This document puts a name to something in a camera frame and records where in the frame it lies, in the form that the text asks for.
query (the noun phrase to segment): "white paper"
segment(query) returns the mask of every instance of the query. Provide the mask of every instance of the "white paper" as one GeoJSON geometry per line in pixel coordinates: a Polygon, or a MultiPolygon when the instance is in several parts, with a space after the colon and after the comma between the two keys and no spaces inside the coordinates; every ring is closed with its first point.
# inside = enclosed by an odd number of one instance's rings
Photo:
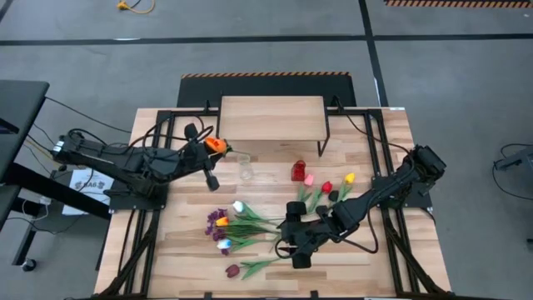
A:
{"type": "MultiPolygon", "coordinates": [[[[72,172],[69,187],[75,190],[80,190],[83,187],[83,184],[89,180],[89,178],[91,178],[90,168],[84,170],[74,170],[72,172]]],[[[111,189],[111,185],[113,185],[113,179],[111,177],[94,171],[91,181],[86,187],[80,190],[80,193],[84,193],[90,198],[109,205],[109,197],[104,195],[103,191],[111,189]]],[[[82,212],[79,209],[69,207],[67,205],[63,207],[62,213],[67,216],[87,214],[86,212],[82,212]]]]}

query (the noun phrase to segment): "yellow black hazard stripe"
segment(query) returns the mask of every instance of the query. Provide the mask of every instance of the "yellow black hazard stripe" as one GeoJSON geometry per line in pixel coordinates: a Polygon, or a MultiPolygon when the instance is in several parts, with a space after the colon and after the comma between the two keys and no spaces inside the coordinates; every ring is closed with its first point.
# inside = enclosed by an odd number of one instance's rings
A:
{"type": "Polygon", "coordinates": [[[189,73],[182,78],[225,78],[225,77],[266,77],[266,76],[320,76],[320,75],[345,75],[349,72],[227,72],[227,73],[189,73]]]}
{"type": "Polygon", "coordinates": [[[425,8],[533,8],[529,1],[498,2],[498,1],[407,1],[388,0],[390,7],[425,7],[425,8]]]}

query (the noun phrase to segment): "glass cup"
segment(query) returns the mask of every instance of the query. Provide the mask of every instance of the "glass cup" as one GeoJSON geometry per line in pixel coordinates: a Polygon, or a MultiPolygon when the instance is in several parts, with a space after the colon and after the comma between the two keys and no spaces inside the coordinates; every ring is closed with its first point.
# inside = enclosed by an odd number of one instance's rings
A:
{"type": "Polygon", "coordinates": [[[239,177],[243,180],[251,179],[253,177],[253,169],[250,163],[250,155],[237,154],[237,162],[239,163],[239,177]]]}

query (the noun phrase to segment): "gray floor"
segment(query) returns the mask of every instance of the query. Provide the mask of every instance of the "gray floor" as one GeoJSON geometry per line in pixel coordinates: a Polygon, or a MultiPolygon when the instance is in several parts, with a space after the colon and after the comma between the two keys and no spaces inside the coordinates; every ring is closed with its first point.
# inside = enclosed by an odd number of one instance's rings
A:
{"type": "MultiPolygon", "coordinates": [[[[367,1],[375,34],[533,32],[531,10],[367,1]]],[[[362,33],[355,0],[157,0],[147,16],[117,12],[113,2],[15,0],[0,23],[0,40],[362,33]]],[[[415,140],[448,164],[432,197],[459,294],[533,295],[533,252],[525,243],[533,237],[533,202],[501,193],[490,173],[501,145],[531,142],[532,47],[531,40],[377,43],[390,105],[407,108],[415,140]]],[[[377,105],[365,42],[0,47],[0,66],[1,79],[49,81],[48,96],[122,128],[139,107],[175,106],[179,77],[189,72],[349,71],[358,104],[377,105]]],[[[50,102],[37,124],[54,137],[80,127],[109,141],[128,140],[50,102]]],[[[46,142],[40,132],[32,135],[46,142]]],[[[25,149],[17,160],[43,172],[25,149]]],[[[510,190],[533,195],[520,169],[497,175],[510,190]]],[[[67,226],[72,219],[58,209],[38,225],[67,226]]],[[[30,256],[41,264],[24,273],[10,262],[26,225],[8,222],[0,234],[0,298],[90,295],[106,226],[84,217],[67,233],[39,233],[30,256]]]]}

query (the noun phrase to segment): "yellow cable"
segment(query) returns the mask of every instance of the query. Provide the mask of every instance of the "yellow cable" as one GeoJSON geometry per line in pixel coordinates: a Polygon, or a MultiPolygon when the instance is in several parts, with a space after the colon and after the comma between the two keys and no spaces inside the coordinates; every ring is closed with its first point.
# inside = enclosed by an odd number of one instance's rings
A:
{"type": "Polygon", "coordinates": [[[150,8],[148,8],[148,10],[145,10],[145,11],[138,11],[138,10],[136,10],[134,8],[131,8],[129,5],[127,5],[126,1],[124,1],[124,0],[121,0],[117,4],[117,8],[120,9],[120,10],[128,10],[130,12],[139,13],[139,14],[150,13],[155,7],[156,7],[156,0],[152,0],[152,6],[150,8]]]}
{"type": "Polygon", "coordinates": [[[30,140],[26,140],[25,142],[27,142],[30,145],[32,145],[36,150],[38,150],[40,153],[42,153],[42,155],[44,155],[46,158],[50,159],[52,161],[52,163],[54,163],[58,167],[61,166],[61,164],[59,164],[56,161],[54,161],[51,156],[48,156],[49,154],[46,151],[42,150],[36,143],[34,143],[34,142],[30,141],[30,140]]]}

